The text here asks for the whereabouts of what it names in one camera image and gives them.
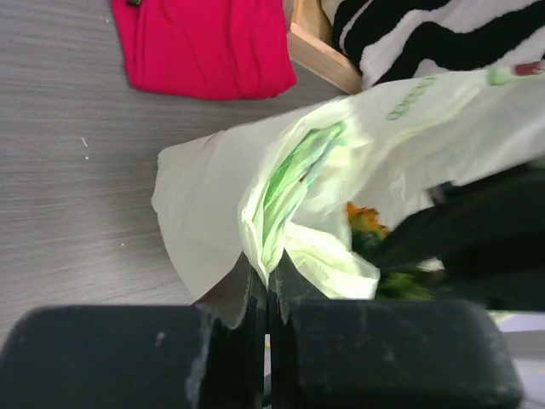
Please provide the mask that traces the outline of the fake orange pineapple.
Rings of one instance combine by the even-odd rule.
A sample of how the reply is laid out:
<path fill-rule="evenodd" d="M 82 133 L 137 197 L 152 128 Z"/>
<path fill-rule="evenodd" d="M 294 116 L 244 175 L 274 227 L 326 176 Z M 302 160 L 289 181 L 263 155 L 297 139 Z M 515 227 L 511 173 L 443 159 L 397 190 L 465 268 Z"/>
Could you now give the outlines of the fake orange pineapple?
<path fill-rule="evenodd" d="M 380 214 L 374 208 L 360 207 L 353 202 L 347 202 L 346 211 L 352 235 L 352 250 L 371 262 L 371 258 L 391 230 L 380 222 Z M 425 262 L 425 260 L 401 262 L 396 268 L 381 273 L 375 299 L 438 301 L 433 284 L 439 277 L 439 271 L 425 267 Z"/>

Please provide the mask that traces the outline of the translucent plastic bag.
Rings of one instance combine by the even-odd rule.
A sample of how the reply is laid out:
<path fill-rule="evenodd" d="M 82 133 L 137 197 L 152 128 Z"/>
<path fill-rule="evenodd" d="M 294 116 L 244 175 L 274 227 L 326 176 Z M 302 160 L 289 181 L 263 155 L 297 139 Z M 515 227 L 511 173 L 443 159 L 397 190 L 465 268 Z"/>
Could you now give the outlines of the translucent plastic bag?
<path fill-rule="evenodd" d="M 193 297 L 245 255 L 267 284 L 282 255 L 330 298 L 370 299 L 380 277 L 351 248 L 347 205 L 387 227 L 468 182 L 544 150 L 544 76 L 447 72 L 380 84 L 165 148 L 152 207 Z"/>

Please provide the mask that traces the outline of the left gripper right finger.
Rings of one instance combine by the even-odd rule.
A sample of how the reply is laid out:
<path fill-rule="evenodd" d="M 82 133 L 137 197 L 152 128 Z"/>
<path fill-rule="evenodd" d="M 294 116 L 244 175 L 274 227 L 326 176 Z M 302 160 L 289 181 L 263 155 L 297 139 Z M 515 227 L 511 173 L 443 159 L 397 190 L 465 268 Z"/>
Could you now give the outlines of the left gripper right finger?
<path fill-rule="evenodd" d="M 516 408 L 502 333 L 466 301 L 329 299 L 282 256 L 270 277 L 275 408 Z"/>

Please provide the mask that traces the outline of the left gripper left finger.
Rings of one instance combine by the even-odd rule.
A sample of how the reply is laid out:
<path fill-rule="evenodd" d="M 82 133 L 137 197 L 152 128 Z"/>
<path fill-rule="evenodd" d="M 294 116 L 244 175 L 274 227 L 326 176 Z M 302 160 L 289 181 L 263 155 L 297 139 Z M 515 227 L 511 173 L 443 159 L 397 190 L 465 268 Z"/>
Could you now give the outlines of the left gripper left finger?
<path fill-rule="evenodd" d="M 36 308 L 1 351 L 4 408 L 260 408 L 266 292 L 248 259 L 192 305 Z"/>

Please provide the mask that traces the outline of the black white patterned garment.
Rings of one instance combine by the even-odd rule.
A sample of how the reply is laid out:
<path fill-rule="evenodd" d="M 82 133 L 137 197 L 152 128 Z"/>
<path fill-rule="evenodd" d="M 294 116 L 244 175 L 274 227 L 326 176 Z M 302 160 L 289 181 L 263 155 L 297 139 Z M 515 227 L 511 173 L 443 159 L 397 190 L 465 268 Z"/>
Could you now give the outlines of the black white patterned garment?
<path fill-rule="evenodd" d="M 323 1 L 333 47 L 362 87 L 544 58 L 542 1 Z"/>

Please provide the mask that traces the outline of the red folded cloth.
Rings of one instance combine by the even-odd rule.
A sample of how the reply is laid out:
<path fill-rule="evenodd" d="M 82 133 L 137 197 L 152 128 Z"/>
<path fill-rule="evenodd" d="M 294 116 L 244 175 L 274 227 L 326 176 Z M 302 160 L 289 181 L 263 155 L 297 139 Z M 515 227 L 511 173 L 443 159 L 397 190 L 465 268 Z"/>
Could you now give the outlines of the red folded cloth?
<path fill-rule="evenodd" d="M 111 2 L 129 84 L 203 100 L 261 100 L 296 83 L 277 0 Z"/>

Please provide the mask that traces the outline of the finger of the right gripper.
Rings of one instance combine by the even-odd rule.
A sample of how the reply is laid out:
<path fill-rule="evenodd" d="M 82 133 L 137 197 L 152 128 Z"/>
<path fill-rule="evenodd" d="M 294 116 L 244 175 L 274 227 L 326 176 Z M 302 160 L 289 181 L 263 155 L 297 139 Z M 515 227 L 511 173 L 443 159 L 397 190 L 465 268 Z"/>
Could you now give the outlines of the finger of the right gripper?
<path fill-rule="evenodd" d="M 383 274 L 436 258 L 439 298 L 492 310 L 544 309 L 544 168 L 519 164 L 464 186 L 429 189 L 434 205 L 406 217 L 371 252 Z"/>

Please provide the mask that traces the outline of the wooden clothes rack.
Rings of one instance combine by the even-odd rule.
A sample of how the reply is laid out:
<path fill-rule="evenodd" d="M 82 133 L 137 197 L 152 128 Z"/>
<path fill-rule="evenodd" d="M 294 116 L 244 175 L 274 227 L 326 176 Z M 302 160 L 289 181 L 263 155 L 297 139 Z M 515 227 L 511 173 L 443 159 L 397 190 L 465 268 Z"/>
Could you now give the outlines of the wooden clothes rack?
<path fill-rule="evenodd" d="M 339 1 L 285 1 L 289 53 L 295 63 L 353 95 L 361 91 L 361 77 L 331 43 L 332 23 L 340 4 Z"/>

